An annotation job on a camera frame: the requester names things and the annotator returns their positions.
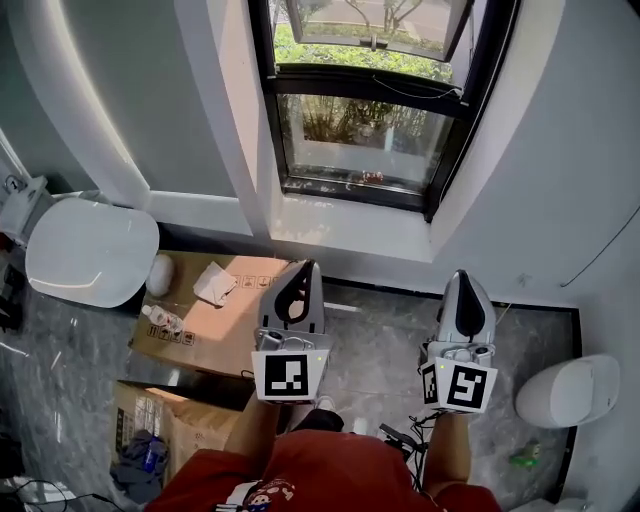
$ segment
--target black window frame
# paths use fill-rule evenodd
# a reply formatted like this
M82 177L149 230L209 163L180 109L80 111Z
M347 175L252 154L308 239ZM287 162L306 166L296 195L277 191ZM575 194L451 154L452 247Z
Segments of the black window frame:
M469 148L499 75L521 0L487 0L464 93L427 78L334 64L280 63L276 72L268 0L248 0L251 28L283 193L360 201L420 212L431 222ZM334 183L289 176L278 111L278 95L306 94L380 101L453 118L440 161L423 195L389 187Z

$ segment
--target small green object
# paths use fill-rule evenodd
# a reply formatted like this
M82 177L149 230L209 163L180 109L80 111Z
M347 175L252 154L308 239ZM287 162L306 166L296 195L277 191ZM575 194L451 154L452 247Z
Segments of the small green object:
M509 457L509 463L521 468L531 469L538 464L540 449L540 443L532 441L520 450L519 453Z

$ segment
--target cable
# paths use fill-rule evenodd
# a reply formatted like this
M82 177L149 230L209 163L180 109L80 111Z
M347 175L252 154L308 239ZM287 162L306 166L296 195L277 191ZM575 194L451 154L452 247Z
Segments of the cable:
M622 226L620 230L615 234L615 236L611 240L609 240L609 243L605 245L598 254L596 254L595 258L593 258L589 263L587 263L587 266L584 267L580 272L578 272L573 279L571 279L566 283L561 284L560 288L566 288L567 286L569 286L576 279L578 279L584 273L585 270L587 270L591 265L593 265L593 263L600 257L600 255L609 248L609 246L615 241L615 239L618 238L620 233L622 233L625 230L625 228L631 223L631 221L638 214L638 212L640 212L640 205L638 205L638 207L636 208L636 211L633 212L631 217L629 217L629 220L627 220L627 222L624 223L624 226Z
M67 510L67 507L68 507L68 503L67 503L67 502L68 502L69 500L68 500L67 498L65 498L65 497L64 497L64 491L63 491L62 489L60 489L60 487L58 487L56 484L54 484L53 482L51 482L51 481L49 481L49 480L40 480L40 479L34 478L33 480L29 480L28 482L25 482L25 483L24 483L24 484L22 484L21 486L16 487L13 491L11 491L11 492L5 492L5 493L0 493L0 495L2 495L2 494L17 494L17 493L18 493L18 492L20 492L22 489L24 489L27 485L35 484L35 483L38 483L38 484L48 484L48 485L50 485L50 486L52 486L52 487L55 487L55 488L56 488L56 491L58 491L58 492L60 493L60 496L62 496L64 499L63 499L63 500L60 500L60 501L48 501L48 502L42 502L42 503L40 503L40 502L34 502L34 503L22 502L22 503L23 503L23 505L35 505L36 507L38 507L38 509L39 509L39 510L41 510L41 509L40 509L40 507L39 507L38 505L46 505L47 503L62 503L62 502L64 501L64 508L62 509L62 511L61 511L61 512L65 512L65 511Z
M428 447L428 443L425 443L424 441L424 431L425 429L433 428L433 426L425 426L425 423L427 421L438 419L438 416L440 416L441 414L442 414L441 412L436 412L431 416L426 416L421 420L418 420L418 418L415 416L409 416L409 419L412 421L410 430L411 432L416 434L416 436L420 440L420 448L422 450L422 451L418 451L414 449L411 452L411 455L409 455L409 458L413 456L413 464L415 467L415 473L412 473L411 470L409 470L409 473L411 473L411 476L413 478L413 488L415 491L420 493L423 492L422 482L420 480L420 477L422 476L422 470L424 468L425 456L427 452L426 448Z
M459 87L453 86L452 89L449 89L447 92L439 94L438 96L417 96L415 94L409 94L408 92L403 92L403 91L399 91L398 89L394 89L390 85L387 85L384 82L381 82L380 80L378 80L376 78L376 75L372 75L371 78L373 79L374 82L379 83L383 87L386 87L387 89L390 89L393 92L397 92L398 94L402 94L403 96L409 96L410 98L418 98L418 99L421 99L421 100L437 100L438 98L444 98L447 94L451 94L452 92L456 93L456 96L458 96L458 94L456 92L456 89L460 89Z
M507 306L507 309L505 309L502 314L500 315L500 318L498 318L498 321L496 322L496 327L498 326L498 324L500 322L502 322L502 319L504 318L504 315L507 314L507 311L509 311L509 308L511 307L511 305L513 304L513 302L510 302L509 305Z
M22 503L24 505L35 505L36 507L38 507L38 505L50 505L52 503L64 503L64 508L61 511L61 512L64 512L65 510L67 510L67 506L68 506L70 501L81 500L83 498L94 498L94 499L99 500L99 501L104 501L105 503L109 503L109 504L113 505L114 507L116 507L118 510L120 510L120 512L125 512L124 509L120 508L118 505L116 505L109 498L105 498L104 496L101 496L100 494L96 494L96 493L81 494L80 496L75 496L73 498L65 498L63 500L56 500L56 501L23 501Z
M51 482L49 480L40 480L40 479L36 479L36 478L34 478L33 480L29 480L28 482L25 482L24 484L22 484L19 487L16 487L11 492L0 493L0 496L2 496L3 494L6 494L6 495L17 494L20 490L25 488L27 485L31 485L31 484L35 484L35 483L48 484L48 485L51 485L52 487L55 487L56 490L60 493L60 496L62 496L63 499L54 500L54 501L23 501L22 502L23 505L34 505L34 506L36 506L38 508L38 510L42 510L40 508L40 505L50 505L52 503L64 503L64 508L60 512L65 512L67 510L68 506L69 506L69 502L70 501L75 501L75 500L80 500L82 498L91 497L91 498L94 498L94 499L99 500L99 501L104 501L105 503L110 503L111 505L116 507L121 512L125 512L123 509L121 509L118 505L116 505L109 498L105 498L104 496L101 496L100 494L96 494L96 493L81 494L80 496L74 496L73 498L65 498L64 491L62 489L60 489L60 487L58 487L56 484L54 484L53 482Z

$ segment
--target gray floor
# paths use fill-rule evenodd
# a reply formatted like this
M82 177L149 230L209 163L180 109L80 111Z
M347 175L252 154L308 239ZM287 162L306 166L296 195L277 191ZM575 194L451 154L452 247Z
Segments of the gray floor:
M371 435L382 422L409 432L408 416L424 413L417 350L435 330L438 301L338 286L325 286L325 301L350 310L327 308L336 344L323 392L347 426L364 417ZM31 290L25 309L22 332L0 333L0 406L24 445L28 473L62 481L78 494L110 495L113 381L167 384L176 369L130 351L133 318ZM570 315L510 309L496 345L499 376L489 410L471 419L472 482L490 488L509 510L544 496L558 475L567 431L528 426L516 416L513 398L526 379L571 357ZM180 372L181 382L192 377ZM540 463L532 470L511 466L509 456L532 439L542 446ZM108 510L96 502L73 507Z

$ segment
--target toilet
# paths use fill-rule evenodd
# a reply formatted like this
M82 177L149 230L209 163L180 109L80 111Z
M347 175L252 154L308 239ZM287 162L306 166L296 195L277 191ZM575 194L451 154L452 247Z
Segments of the toilet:
M557 364L531 378L516 397L516 412L531 425L566 428L597 420L618 400L620 366L607 354Z
M569 498L556 505L546 500L535 500L512 509L511 512L596 512L596 508L589 501Z
M44 178L30 180L0 213L0 230L26 246L29 284L89 306L126 303L144 285L158 251L155 220L146 212L84 199L55 202L45 184Z

